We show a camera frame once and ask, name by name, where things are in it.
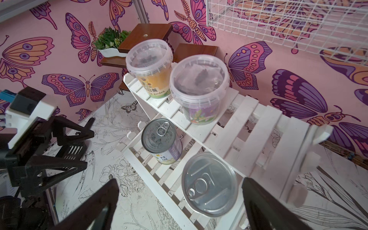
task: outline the white wire grid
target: white wire grid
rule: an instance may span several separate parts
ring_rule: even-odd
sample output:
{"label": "white wire grid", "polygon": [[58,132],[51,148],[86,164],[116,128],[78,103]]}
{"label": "white wire grid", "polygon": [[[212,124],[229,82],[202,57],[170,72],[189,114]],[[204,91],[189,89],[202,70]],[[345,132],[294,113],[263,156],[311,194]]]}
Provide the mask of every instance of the white wire grid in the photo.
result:
{"label": "white wire grid", "polygon": [[368,66],[368,0],[207,0],[207,26]]}

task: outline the clear plastic container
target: clear plastic container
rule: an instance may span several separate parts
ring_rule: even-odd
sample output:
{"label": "clear plastic container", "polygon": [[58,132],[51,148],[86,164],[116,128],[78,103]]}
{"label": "clear plastic container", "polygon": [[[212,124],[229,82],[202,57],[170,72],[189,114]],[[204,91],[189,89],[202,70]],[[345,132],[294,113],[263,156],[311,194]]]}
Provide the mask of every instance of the clear plastic container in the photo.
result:
{"label": "clear plastic container", "polygon": [[136,77],[152,98],[170,94],[169,80],[173,53],[160,39],[150,39],[134,46],[126,57],[129,73]]}
{"label": "clear plastic container", "polygon": [[225,63],[210,55],[194,55],[179,62],[170,75],[173,98],[194,124],[212,122],[229,86]]}

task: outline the green plant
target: green plant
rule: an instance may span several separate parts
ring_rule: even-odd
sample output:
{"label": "green plant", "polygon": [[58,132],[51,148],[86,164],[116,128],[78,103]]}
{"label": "green plant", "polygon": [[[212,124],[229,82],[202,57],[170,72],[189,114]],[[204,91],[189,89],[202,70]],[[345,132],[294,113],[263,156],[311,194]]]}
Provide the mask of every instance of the green plant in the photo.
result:
{"label": "green plant", "polygon": [[118,48],[119,45],[127,38],[130,31],[119,32],[116,29],[105,28],[104,32],[98,36],[98,39],[93,42],[96,49],[103,50],[108,48]]}

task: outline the transparent lid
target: transparent lid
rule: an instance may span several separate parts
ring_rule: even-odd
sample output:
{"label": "transparent lid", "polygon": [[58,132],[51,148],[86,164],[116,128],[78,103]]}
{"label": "transparent lid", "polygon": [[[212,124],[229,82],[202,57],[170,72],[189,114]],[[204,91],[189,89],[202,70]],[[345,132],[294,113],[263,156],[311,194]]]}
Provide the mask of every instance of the transparent lid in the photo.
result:
{"label": "transparent lid", "polygon": [[211,55],[193,55],[181,60],[171,71],[170,91],[182,106],[209,107],[225,96],[229,79],[222,60]]}
{"label": "transparent lid", "polygon": [[193,156],[184,166],[181,186],[191,208],[208,217],[226,214],[235,204],[235,172],[212,153]]}
{"label": "transparent lid", "polygon": [[129,73],[152,75],[173,61],[169,45],[160,39],[150,39],[135,45],[125,59]]}

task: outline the floral wallpaper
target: floral wallpaper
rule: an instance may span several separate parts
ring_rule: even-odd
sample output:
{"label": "floral wallpaper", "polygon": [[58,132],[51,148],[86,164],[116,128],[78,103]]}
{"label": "floral wallpaper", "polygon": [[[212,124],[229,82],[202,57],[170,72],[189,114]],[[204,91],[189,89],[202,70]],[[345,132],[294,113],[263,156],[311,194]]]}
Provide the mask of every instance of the floral wallpaper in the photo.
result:
{"label": "floral wallpaper", "polygon": [[[242,95],[257,98],[263,105],[279,108],[283,114],[294,116],[310,124],[329,124],[334,127],[330,141],[354,151],[360,159],[368,158],[368,66],[347,64],[346,56],[335,55],[331,58],[264,42],[257,39],[229,33],[229,28],[206,26],[206,4],[204,0],[173,0],[165,3],[168,17],[152,0],[144,1],[144,7],[151,23],[171,23],[173,33],[169,42],[175,49],[179,43],[204,44],[218,46],[216,56],[224,60],[230,73],[230,87]],[[267,22],[272,16],[267,13],[251,14],[245,7],[264,7],[266,10],[284,9],[281,1],[237,1],[237,7],[230,8],[231,15],[258,23]],[[338,1],[338,6],[366,7],[367,1],[353,3]],[[323,6],[311,11],[311,7],[293,10],[294,4],[288,2],[286,10],[291,14],[313,15],[322,19]],[[354,10],[341,12],[353,14]],[[308,39],[320,24],[304,21],[285,20],[283,29],[271,27],[275,39],[290,41]],[[350,47],[338,47],[346,53],[366,56],[366,50]],[[322,50],[321,54],[331,54]],[[360,63],[362,60],[350,60]]]}
{"label": "floral wallpaper", "polygon": [[[105,27],[133,30],[139,20],[131,5],[131,0],[52,0],[2,22],[0,90],[33,87],[57,101],[54,115],[83,120],[116,94],[127,71],[102,66],[92,41]],[[0,100],[0,113],[8,106]]]}

